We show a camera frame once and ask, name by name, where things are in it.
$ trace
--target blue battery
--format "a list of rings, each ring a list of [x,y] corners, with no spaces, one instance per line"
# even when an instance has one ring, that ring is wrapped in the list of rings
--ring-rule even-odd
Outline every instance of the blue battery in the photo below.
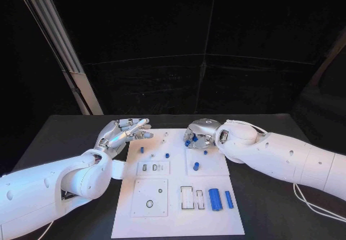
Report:
[[[220,194],[220,189],[210,189],[210,197],[211,197],[211,208],[214,211],[223,210],[223,199]]]
[[[201,167],[201,164],[198,162],[195,162],[194,170],[198,171],[200,167]]]
[[[194,138],[192,138],[192,141],[197,142],[200,139],[197,137],[197,134],[194,134]]]
[[[228,202],[228,207],[233,209],[234,208],[234,202],[233,202],[230,191],[226,191],[226,198],[227,198],[227,202]]]

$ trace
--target blue cylinder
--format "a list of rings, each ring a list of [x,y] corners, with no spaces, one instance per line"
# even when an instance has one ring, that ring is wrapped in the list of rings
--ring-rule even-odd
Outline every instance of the blue cylinder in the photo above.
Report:
[[[201,167],[201,164],[198,162],[195,162],[194,170],[198,171],[200,167]]]
[[[210,197],[211,197],[211,208],[214,211],[223,210],[223,199],[220,194],[220,189],[210,189]]]
[[[192,141],[197,142],[200,139],[197,137],[197,134],[194,134],[194,138],[192,138]]]
[[[230,191],[226,191],[226,198],[227,198],[227,202],[228,202],[228,207],[233,209],[234,208],[234,202],[233,202]]]

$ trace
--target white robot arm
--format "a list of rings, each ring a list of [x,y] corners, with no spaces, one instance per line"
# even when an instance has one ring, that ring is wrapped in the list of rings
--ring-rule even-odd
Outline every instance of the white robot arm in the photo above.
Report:
[[[345,155],[237,120],[227,120],[226,124],[197,120],[184,141],[190,148],[200,149],[216,144],[236,163],[246,163],[276,179],[321,189],[346,201]]]
[[[152,138],[149,119],[122,119],[104,127],[94,149],[81,156],[28,168],[0,178],[0,240],[28,234],[106,192],[125,178],[126,162],[113,160],[126,142]]]

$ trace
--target tabletop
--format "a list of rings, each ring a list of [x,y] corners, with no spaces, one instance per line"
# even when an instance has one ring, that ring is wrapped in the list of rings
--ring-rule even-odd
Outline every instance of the tabletop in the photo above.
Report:
[[[201,118],[241,120],[269,132],[309,139],[289,114],[257,115],[53,115],[32,141],[14,171],[76,157],[94,147],[100,131],[112,120],[149,118],[152,128],[187,128]],[[128,159],[129,144],[116,157]],[[293,184],[272,178],[246,164],[227,161],[246,235],[164,237],[164,239],[345,239],[346,225],[316,214],[298,199]],[[110,239],[115,226],[122,180],[112,179],[103,196],[80,206],[53,224],[44,239]],[[346,203],[321,190],[302,186],[318,206],[346,216]],[[48,226],[19,239],[38,239]]]

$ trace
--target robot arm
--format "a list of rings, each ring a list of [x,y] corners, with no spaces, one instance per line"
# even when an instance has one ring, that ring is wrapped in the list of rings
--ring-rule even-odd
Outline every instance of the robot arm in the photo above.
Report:
[[[247,122],[195,121],[185,133],[190,148],[214,144],[227,158],[290,183],[311,186],[346,201],[346,156],[299,139],[266,132]]]
[[[104,127],[94,149],[81,156],[28,168],[0,178],[0,240],[28,234],[106,192],[126,163],[113,158],[126,142],[152,138],[149,119],[122,119]]]

